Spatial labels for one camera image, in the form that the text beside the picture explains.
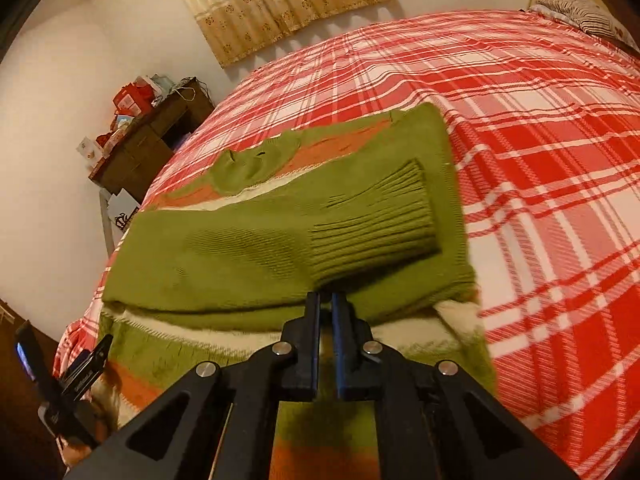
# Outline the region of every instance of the ribbed cuff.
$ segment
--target ribbed cuff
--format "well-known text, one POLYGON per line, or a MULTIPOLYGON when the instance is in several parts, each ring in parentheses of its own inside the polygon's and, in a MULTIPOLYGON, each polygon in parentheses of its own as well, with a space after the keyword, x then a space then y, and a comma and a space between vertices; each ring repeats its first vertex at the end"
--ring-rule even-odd
POLYGON ((437 250, 422 169, 411 161, 363 192, 335 197, 311 231, 317 285, 437 250))

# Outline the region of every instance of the silver rivet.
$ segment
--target silver rivet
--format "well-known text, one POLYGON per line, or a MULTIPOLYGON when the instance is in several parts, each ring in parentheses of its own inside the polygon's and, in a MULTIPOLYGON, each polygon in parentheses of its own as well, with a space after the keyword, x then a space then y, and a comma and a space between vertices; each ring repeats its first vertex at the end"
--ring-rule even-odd
POLYGON ((276 355, 286 355, 291 352, 291 343, 287 343, 286 341, 278 341, 271 347, 271 350, 276 355))
POLYGON ((367 341, 366 343, 364 343, 364 345, 362 345, 362 349, 367 354, 379 354, 380 352, 382 352, 382 344, 378 341, 367 341))
POLYGON ((458 365, 453 361, 441 361, 438 371, 443 375, 455 375, 458 373, 458 365))
POLYGON ((211 377, 214 373, 216 373, 216 365, 211 361, 204 361, 196 366, 196 373, 200 377, 211 377))

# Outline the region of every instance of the white wall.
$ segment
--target white wall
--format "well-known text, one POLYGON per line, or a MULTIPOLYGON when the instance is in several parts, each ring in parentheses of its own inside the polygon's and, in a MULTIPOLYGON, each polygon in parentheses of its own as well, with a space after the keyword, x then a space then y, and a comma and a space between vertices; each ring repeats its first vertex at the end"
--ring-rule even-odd
POLYGON ((0 297, 53 338, 82 316, 106 262, 98 188, 76 146, 108 130, 135 73, 91 12, 21 34, 0 64, 0 297))
POLYGON ((93 0, 95 19, 114 47, 141 73, 165 73, 174 81, 195 75, 219 102, 265 62, 372 22, 453 9, 518 9, 528 0, 397 0, 313 22, 254 56, 220 68, 182 0, 93 0))

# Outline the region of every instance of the red plaid bedsheet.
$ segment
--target red plaid bedsheet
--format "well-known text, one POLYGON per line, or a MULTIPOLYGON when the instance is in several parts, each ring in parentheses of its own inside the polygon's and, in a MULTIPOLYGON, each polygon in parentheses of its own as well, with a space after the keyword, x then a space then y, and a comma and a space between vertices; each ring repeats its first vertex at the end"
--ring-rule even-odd
MULTIPOLYGON (((500 400, 603 478, 640 424, 640 63, 622 51, 524 12, 361 28, 253 72, 146 201, 225 148, 424 101, 449 127, 500 400)), ((108 270, 57 372, 95 345, 108 270)))

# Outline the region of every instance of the brown wooden furniture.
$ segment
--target brown wooden furniture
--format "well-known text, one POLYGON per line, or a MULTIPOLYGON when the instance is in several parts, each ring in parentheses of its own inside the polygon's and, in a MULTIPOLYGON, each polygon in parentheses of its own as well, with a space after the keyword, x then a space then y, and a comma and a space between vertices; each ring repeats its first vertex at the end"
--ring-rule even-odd
POLYGON ((126 189, 142 202, 153 179, 173 156, 178 140, 213 111, 196 78, 167 96, 152 112, 136 117, 124 137, 89 178, 110 193, 126 189))
MULTIPOLYGON (((2 300, 0 308, 10 314, 0 319, 0 478, 60 479, 66 468, 53 436, 38 418, 40 399, 15 352, 14 334, 24 320, 2 300)), ((58 344, 34 331, 51 369, 58 344)))

